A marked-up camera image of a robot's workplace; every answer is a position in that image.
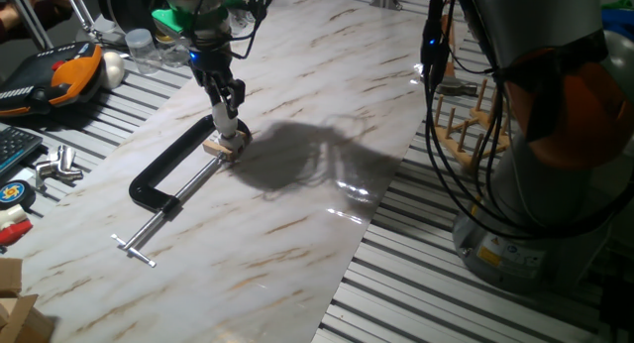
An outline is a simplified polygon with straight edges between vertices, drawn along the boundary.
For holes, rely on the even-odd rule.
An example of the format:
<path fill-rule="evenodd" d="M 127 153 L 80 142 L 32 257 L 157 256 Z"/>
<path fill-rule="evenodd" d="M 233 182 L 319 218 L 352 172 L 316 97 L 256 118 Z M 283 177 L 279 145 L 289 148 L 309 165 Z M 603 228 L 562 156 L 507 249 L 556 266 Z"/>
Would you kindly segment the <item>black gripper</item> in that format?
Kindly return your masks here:
<path fill-rule="evenodd" d="M 230 119 L 235 119 L 238 108 L 245 101 L 246 85 L 241 79 L 233 77 L 230 70 L 231 48 L 224 46 L 220 49 L 203 49 L 190 51 L 189 65 L 197 84 L 204 88 L 212 107 L 224 104 Z"/>

